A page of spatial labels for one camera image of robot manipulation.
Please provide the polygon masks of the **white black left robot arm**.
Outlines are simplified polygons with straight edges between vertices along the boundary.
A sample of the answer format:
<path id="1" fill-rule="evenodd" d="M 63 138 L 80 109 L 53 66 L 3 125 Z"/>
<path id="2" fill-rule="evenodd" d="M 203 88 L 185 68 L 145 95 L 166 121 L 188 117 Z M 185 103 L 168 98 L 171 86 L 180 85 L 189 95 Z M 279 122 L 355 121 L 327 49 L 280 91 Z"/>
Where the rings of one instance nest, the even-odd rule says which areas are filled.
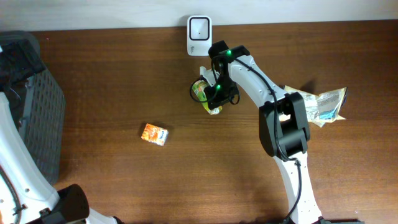
<path id="1" fill-rule="evenodd" d="M 1 34 L 1 222 L 119 223 L 92 209 L 83 189 L 57 190 L 66 101 L 37 39 Z"/>

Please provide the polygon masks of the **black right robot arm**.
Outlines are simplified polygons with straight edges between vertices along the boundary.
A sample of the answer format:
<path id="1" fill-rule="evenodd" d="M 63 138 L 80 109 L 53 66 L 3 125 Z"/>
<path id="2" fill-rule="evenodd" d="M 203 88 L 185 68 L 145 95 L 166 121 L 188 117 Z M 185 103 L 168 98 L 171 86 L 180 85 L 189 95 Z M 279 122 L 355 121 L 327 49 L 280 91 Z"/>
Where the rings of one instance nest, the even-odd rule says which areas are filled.
<path id="1" fill-rule="evenodd" d="M 224 41 L 215 42 L 208 55 L 210 72 L 200 80 L 206 83 L 209 109 L 238 103 L 240 88 L 258 107 L 259 139 L 280 170 L 289 203 L 283 223 L 323 223 L 308 171 L 310 129 L 303 97 L 276 85 L 243 45 L 229 48 Z"/>

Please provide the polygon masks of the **green white juice carton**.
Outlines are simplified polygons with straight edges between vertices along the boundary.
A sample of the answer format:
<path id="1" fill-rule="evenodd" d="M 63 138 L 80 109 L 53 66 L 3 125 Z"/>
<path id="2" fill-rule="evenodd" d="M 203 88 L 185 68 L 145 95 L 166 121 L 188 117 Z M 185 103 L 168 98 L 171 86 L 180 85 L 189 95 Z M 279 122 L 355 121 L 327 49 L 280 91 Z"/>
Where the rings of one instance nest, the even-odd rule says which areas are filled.
<path id="1" fill-rule="evenodd" d="M 204 107 L 204 109 L 210 115 L 219 114 L 222 110 L 222 106 L 217 106 L 216 108 L 210 109 L 211 99 L 213 93 L 205 93 L 205 88 L 210 87 L 210 85 L 204 80 L 197 80 L 192 84 L 192 92 L 196 95 L 194 100 L 199 101 L 199 103 Z"/>

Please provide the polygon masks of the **small orange tissue pack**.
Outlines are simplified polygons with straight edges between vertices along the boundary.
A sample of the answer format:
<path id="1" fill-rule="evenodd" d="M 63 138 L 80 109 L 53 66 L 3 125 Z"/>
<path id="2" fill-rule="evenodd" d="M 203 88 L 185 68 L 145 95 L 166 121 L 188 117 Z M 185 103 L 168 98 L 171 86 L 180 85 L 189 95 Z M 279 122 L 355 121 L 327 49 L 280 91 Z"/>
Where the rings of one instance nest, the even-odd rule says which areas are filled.
<path id="1" fill-rule="evenodd" d="M 168 135 L 169 131 L 167 129 L 147 123 L 142 132 L 141 139 L 158 146 L 164 146 Z"/>

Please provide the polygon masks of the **yellow white snack bag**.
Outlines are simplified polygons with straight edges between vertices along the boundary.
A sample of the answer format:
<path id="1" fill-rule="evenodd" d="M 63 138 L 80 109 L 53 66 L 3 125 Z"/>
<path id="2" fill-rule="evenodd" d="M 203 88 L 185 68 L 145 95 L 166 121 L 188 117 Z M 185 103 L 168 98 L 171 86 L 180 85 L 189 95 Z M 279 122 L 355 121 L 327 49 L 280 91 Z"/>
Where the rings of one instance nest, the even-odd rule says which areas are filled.
<path id="1" fill-rule="evenodd" d="M 347 87 L 320 93 L 319 95 L 307 93 L 287 85 L 284 90 L 287 93 L 300 93 L 304 100 L 309 123 L 322 128 L 326 123 L 345 119 L 339 115 L 339 112 L 346 100 Z"/>

